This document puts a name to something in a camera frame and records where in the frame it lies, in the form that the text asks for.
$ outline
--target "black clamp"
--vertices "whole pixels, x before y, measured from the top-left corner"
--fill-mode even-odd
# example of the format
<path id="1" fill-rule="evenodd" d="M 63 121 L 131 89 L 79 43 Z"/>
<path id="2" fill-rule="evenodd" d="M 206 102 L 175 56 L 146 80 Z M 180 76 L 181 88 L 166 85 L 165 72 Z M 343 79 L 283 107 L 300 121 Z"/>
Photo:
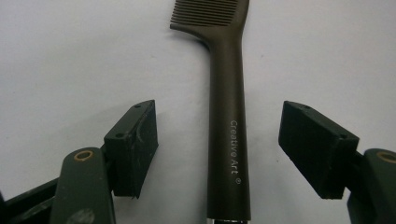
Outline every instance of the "black clamp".
<path id="1" fill-rule="evenodd" d="M 396 223 L 396 153 L 357 152 L 359 137 L 307 105 L 285 102 L 279 145 L 322 199 L 341 199 L 352 224 Z"/>
<path id="2" fill-rule="evenodd" d="M 59 178 L 4 201 L 0 223 L 115 223 L 111 191 L 136 197 L 158 147 L 154 101 L 132 106 L 105 137 L 64 158 Z"/>

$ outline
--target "brass grommet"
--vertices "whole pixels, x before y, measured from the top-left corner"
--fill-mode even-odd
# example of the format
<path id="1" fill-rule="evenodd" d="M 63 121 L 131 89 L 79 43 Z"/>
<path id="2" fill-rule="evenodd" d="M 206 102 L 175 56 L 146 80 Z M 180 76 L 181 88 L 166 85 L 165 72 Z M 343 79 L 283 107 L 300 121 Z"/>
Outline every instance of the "brass grommet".
<path id="1" fill-rule="evenodd" d="M 93 156 L 93 152 L 90 150 L 80 151 L 75 155 L 75 161 L 87 161 Z"/>
<path id="2" fill-rule="evenodd" d="M 379 157 L 383 161 L 387 161 L 390 163 L 395 163 L 396 164 L 396 154 L 386 152 L 386 151 L 379 151 L 376 153 L 376 156 Z"/>

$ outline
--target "comb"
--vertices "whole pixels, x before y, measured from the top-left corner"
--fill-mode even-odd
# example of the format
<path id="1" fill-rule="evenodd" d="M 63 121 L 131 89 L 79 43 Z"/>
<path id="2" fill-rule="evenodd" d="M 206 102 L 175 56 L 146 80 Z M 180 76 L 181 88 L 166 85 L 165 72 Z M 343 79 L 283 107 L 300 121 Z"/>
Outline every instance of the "comb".
<path id="1" fill-rule="evenodd" d="M 176 0 L 170 28 L 210 50 L 208 223 L 248 223 L 250 201 L 242 68 L 248 0 Z"/>

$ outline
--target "white surface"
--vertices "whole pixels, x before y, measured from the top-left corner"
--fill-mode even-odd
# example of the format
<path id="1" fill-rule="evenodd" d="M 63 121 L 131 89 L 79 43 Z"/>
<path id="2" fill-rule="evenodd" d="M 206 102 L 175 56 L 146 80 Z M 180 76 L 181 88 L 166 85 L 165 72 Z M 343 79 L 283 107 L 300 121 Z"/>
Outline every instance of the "white surface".
<path id="1" fill-rule="evenodd" d="M 55 178 L 127 109 L 156 100 L 160 146 L 118 223 L 205 223 L 209 53 L 169 29 L 174 0 L 2 1 L 0 190 Z M 277 144 L 283 101 L 396 148 L 396 2 L 250 1 L 243 39 L 252 223 L 349 223 Z"/>

